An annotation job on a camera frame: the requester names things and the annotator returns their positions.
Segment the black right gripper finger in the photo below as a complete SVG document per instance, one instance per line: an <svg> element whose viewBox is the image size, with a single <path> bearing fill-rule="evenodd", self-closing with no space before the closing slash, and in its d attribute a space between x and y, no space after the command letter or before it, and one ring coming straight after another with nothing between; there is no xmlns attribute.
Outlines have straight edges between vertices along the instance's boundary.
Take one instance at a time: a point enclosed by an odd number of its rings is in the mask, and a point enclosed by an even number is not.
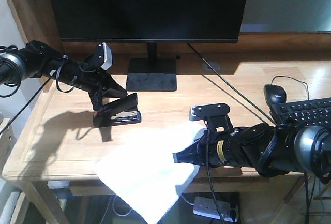
<svg viewBox="0 0 331 224"><path fill-rule="evenodd" d="M185 148L181 152L173 153L174 163L189 163L193 165L201 165L202 157L199 145L194 143Z"/></svg>

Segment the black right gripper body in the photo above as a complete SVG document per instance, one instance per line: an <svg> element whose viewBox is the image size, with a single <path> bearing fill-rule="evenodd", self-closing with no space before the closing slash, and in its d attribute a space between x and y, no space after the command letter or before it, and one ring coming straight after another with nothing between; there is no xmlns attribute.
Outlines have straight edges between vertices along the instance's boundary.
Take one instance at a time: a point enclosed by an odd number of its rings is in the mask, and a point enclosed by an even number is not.
<svg viewBox="0 0 331 224"><path fill-rule="evenodd" d="M212 134L205 129L197 144L198 165L248 167L248 158L236 141L236 136L246 129L247 127L235 127Z"/></svg>

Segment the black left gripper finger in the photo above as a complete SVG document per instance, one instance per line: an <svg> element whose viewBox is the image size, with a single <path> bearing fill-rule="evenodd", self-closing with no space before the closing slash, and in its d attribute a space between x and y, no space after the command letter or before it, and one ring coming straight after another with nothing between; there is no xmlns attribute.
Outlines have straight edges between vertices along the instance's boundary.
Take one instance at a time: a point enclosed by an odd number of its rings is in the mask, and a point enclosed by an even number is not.
<svg viewBox="0 0 331 224"><path fill-rule="evenodd" d="M103 97L126 97L127 91L122 88L110 75L102 81Z"/></svg>
<svg viewBox="0 0 331 224"><path fill-rule="evenodd" d="M100 109L103 109L103 103L102 103L102 91L93 91L89 93L89 98L91 100L93 110L94 111L100 111Z"/></svg>

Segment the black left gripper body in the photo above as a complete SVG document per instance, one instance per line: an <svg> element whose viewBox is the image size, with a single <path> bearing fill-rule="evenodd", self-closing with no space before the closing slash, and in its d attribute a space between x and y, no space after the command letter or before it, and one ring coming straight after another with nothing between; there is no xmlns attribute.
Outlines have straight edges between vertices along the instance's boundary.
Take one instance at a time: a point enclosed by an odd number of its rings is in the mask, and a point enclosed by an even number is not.
<svg viewBox="0 0 331 224"><path fill-rule="evenodd" d="M69 85L89 93L101 88L104 97L112 97L110 92L111 77L105 71L96 69L94 72L83 72L79 68L78 62L70 61L69 72L72 73L72 75L69 76Z"/></svg>

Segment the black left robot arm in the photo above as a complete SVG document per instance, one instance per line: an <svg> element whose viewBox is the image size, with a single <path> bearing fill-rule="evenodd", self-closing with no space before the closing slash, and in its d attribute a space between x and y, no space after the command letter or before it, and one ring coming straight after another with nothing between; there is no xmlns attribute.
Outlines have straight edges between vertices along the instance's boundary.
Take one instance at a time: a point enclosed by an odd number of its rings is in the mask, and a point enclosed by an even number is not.
<svg viewBox="0 0 331 224"><path fill-rule="evenodd" d="M71 89L89 93L93 110L103 109L103 98L127 97L122 88L108 73L112 66L110 47L102 42L83 61L75 61L40 41L31 41L25 48L11 45L1 47L1 84L18 88L27 78L42 76L64 83Z"/></svg>

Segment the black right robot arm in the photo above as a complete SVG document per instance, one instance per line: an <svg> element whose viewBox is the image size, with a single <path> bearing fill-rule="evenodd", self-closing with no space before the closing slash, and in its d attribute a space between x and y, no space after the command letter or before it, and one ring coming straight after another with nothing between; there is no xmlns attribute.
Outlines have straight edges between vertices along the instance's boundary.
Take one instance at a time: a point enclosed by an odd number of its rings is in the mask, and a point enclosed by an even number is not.
<svg viewBox="0 0 331 224"><path fill-rule="evenodd" d="M321 183L330 181L330 128L287 121L277 126L211 126L193 144L173 153L175 163L251 167L262 177L289 172L313 174Z"/></svg>

